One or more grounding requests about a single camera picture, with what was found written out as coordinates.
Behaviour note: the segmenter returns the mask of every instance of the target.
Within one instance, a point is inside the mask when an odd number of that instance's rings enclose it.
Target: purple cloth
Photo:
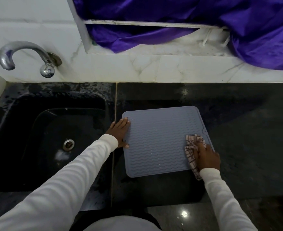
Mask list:
[[[82,19],[202,23],[227,26],[236,55],[283,70],[283,0],[73,0]],[[196,29],[87,25],[97,44],[118,53],[161,44]]]

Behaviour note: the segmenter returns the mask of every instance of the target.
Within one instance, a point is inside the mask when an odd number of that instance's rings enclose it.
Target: white shirt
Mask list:
[[[59,170],[22,202],[0,217],[3,231],[68,231],[80,210],[102,164],[118,146],[111,135],[102,135],[78,157]],[[257,230],[241,209],[220,172],[214,168],[200,171],[221,231]],[[158,231],[150,221],[117,216],[99,220],[87,231]]]

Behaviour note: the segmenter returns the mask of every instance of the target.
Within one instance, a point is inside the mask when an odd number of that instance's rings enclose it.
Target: chrome faucet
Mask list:
[[[0,49],[0,65],[6,70],[15,69],[13,62],[13,54],[20,49],[32,49],[35,50],[42,60],[44,65],[40,67],[40,74],[45,78],[51,78],[55,74],[55,66],[60,66],[62,61],[56,54],[48,53],[39,45],[36,45],[28,41],[13,41]]]

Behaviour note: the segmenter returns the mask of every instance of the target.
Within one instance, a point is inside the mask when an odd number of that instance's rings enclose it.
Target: white sleeve cuff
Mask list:
[[[222,179],[220,171],[216,168],[203,168],[199,174],[205,183],[215,179]]]
[[[114,151],[119,145],[118,140],[112,135],[104,134],[101,136],[100,140],[103,140],[109,143],[109,145],[112,148],[111,151]]]

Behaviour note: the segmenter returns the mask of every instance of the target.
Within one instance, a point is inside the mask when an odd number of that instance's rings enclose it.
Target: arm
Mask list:
[[[220,231],[256,231],[256,227],[221,178],[219,154],[210,145],[205,148],[202,143],[196,144],[198,151],[194,149],[194,158],[205,182]]]
[[[122,141],[129,122],[112,123],[107,134],[94,141],[78,157],[0,217],[0,230],[67,231],[102,164]]]
[[[220,171],[215,168],[204,168],[200,176],[211,199],[216,219],[221,231],[256,231],[256,227],[244,213]]]

